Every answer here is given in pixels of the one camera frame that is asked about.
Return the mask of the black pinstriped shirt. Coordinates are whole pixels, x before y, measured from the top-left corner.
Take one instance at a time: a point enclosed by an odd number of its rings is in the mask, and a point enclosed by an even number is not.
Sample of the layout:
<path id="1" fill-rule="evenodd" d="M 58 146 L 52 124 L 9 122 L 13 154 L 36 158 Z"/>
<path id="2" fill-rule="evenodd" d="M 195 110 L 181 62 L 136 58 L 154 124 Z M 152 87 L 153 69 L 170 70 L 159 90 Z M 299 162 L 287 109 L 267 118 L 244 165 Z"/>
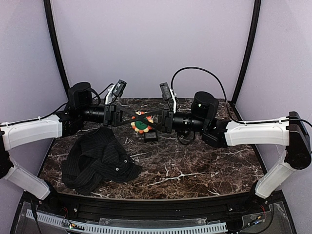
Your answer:
<path id="1" fill-rule="evenodd" d="M 100 127 L 78 138 L 62 162 L 61 171 L 67 188 L 88 195 L 100 182 L 136 179 L 142 166 L 127 154 L 112 129 Z"/>

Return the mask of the left black frame post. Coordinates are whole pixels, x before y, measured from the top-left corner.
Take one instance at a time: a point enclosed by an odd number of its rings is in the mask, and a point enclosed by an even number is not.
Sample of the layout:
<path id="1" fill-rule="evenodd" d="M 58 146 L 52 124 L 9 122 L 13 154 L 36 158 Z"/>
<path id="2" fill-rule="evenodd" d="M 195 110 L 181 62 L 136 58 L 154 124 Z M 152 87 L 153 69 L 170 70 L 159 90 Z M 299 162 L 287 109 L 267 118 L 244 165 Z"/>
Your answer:
<path id="1" fill-rule="evenodd" d="M 46 16 L 46 22 L 48 26 L 48 31 L 50 35 L 50 41 L 51 45 L 53 48 L 55 60 L 57 63 L 58 67 L 58 72 L 61 78 L 61 82 L 63 85 L 63 88 L 65 92 L 68 92 L 68 89 L 70 88 L 69 81 L 66 75 L 65 67 L 63 64 L 60 48 L 59 48 L 59 43 L 58 43 L 58 38 L 57 38 L 57 33 L 56 33 L 56 28 L 55 28 L 55 23 L 54 23 L 54 18 L 53 18 L 53 12 L 52 12 L 52 5 L 50 0 L 43 0 L 44 4 L 44 11 L 45 11 L 45 16 Z"/>

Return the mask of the right black frame post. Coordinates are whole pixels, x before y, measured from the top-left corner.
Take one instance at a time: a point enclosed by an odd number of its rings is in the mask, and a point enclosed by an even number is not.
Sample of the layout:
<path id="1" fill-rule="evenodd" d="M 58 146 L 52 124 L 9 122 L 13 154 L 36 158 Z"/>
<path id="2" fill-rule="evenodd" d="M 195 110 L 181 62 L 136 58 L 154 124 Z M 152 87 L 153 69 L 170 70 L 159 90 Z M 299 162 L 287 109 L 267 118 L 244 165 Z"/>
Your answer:
<path id="1" fill-rule="evenodd" d="M 253 45 L 254 45 L 254 39 L 255 39 L 255 35 L 256 35 L 256 31 L 257 31 L 257 25 L 258 25 L 258 20 L 259 20 L 259 15 L 260 15 L 261 3 L 262 3 L 262 0 L 255 0 L 254 1 L 253 13 L 252 13 L 252 18 L 251 18 L 251 25 L 250 25 L 250 29 L 249 29 L 249 34 L 248 34 L 248 39 L 247 39 L 246 48 L 245 48 L 245 52 L 244 52 L 244 57 L 242 60 L 241 68 L 239 71 L 236 86 L 235 86 L 234 93 L 233 93 L 232 100 L 231 100 L 231 103 L 233 105 L 236 105 L 236 103 L 238 101 L 239 94 L 240 94 L 240 91 L 242 89 L 244 78 L 245 78 L 247 68 L 249 65 L 249 61 L 250 61 L 250 57 L 251 57 L 252 49 L 253 49 Z"/>

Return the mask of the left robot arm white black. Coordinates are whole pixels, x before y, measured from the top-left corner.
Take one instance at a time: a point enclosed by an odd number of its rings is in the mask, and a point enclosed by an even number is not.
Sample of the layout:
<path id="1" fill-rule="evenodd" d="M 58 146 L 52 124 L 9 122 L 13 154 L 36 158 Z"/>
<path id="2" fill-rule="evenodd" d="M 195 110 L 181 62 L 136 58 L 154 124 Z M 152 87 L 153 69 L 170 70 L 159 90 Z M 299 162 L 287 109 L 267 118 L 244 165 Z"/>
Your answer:
<path id="1" fill-rule="evenodd" d="M 0 126 L 0 176 L 39 200 L 51 196 L 53 188 L 43 179 L 21 167 L 9 155 L 15 147 L 49 138 L 60 138 L 74 135 L 83 127 L 87 117 L 91 122 L 118 126 L 124 124 L 118 117 L 123 108 L 114 104 L 121 97 L 126 82 L 119 80 L 107 87 L 108 94 L 104 106 L 98 111 L 101 102 L 99 94 L 88 82 L 80 82 L 69 88 L 68 102 L 63 104 L 64 110 L 57 108 L 51 114 L 17 122 L 5 122 Z"/>

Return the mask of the black frame post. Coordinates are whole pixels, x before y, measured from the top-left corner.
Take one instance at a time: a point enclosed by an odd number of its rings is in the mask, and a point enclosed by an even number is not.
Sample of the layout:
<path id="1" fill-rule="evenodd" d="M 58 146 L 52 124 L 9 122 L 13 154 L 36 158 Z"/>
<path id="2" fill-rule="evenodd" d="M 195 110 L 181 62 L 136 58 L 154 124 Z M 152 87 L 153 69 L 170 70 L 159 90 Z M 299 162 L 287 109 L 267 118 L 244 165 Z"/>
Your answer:
<path id="1" fill-rule="evenodd" d="M 254 39 L 255 39 L 255 35 L 256 35 L 256 31 L 257 31 L 257 25 L 258 25 L 258 20 L 259 20 L 259 15 L 260 15 L 261 3 L 262 3 L 262 0 L 255 0 L 254 1 L 253 13 L 252 13 L 252 18 L 251 18 L 251 25 L 250 25 L 250 29 L 249 29 L 249 34 L 248 34 L 248 39 L 247 39 L 246 48 L 245 48 L 245 52 L 244 52 L 244 57 L 242 60 L 241 68 L 239 71 L 236 86 L 235 86 L 234 93 L 233 93 L 232 100 L 231 100 L 231 103 L 233 105 L 236 105 L 236 103 L 238 101 L 239 94 L 240 94 L 240 91 L 242 89 L 244 78 L 245 78 L 247 68 L 249 65 L 249 61 L 250 61 L 250 57 L 251 57 L 252 49 L 253 49 L 253 45 L 254 45 Z"/>
<path id="2" fill-rule="evenodd" d="M 48 31 L 50 35 L 50 41 L 51 45 L 53 48 L 55 60 L 57 63 L 58 67 L 58 72 L 61 78 L 61 82 L 63 85 L 63 88 L 65 92 L 68 92 L 68 89 L 70 88 L 69 81 L 66 75 L 65 67 L 63 64 L 60 48 L 59 48 L 59 43 L 58 43 L 58 38 L 57 38 L 57 33 L 56 33 L 56 28 L 55 28 L 55 23 L 54 23 L 54 18 L 53 18 L 53 12 L 52 12 L 52 5 L 50 0 L 43 0 L 44 4 L 44 11 L 45 11 L 45 16 L 46 16 L 46 22 L 48 26 Z"/>

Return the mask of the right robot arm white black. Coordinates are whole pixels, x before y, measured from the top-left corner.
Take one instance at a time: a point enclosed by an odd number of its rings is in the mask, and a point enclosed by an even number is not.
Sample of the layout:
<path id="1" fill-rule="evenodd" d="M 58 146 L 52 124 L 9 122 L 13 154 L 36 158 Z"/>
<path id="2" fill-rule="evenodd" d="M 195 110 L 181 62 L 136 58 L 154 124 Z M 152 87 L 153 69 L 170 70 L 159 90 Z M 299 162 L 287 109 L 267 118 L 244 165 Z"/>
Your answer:
<path id="1" fill-rule="evenodd" d="M 263 121 L 216 119 L 219 101 L 203 91 L 195 93 L 189 113 L 160 109 L 150 112 L 158 116 L 154 126 L 160 132 L 175 130 L 199 132 L 201 139 L 215 148 L 245 144 L 274 144 L 286 151 L 255 184 L 253 195 L 268 198 L 290 175 L 307 168 L 312 162 L 310 136 L 297 112 L 286 117 Z"/>

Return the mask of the flower brooch green orange yellow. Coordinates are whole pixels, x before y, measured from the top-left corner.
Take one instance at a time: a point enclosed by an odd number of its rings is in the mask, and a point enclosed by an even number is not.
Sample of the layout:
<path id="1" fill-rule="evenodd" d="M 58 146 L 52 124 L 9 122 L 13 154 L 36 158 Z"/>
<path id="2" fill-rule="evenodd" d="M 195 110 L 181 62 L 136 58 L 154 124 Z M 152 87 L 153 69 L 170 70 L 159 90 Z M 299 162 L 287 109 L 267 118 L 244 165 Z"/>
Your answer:
<path id="1" fill-rule="evenodd" d="M 138 112 L 136 112 L 136 114 L 142 115 L 142 114 L 144 114 L 144 112 L 138 111 Z M 154 123 L 152 116 L 147 116 L 146 119 L 150 123 Z M 140 134 L 147 133 L 147 132 L 149 132 L 149 130 L 152 129 L 151 126 L 142 122 L 141 120 L 131 122 L 131 127 L 134 129 L 135 132 L 140 133 Z"/>

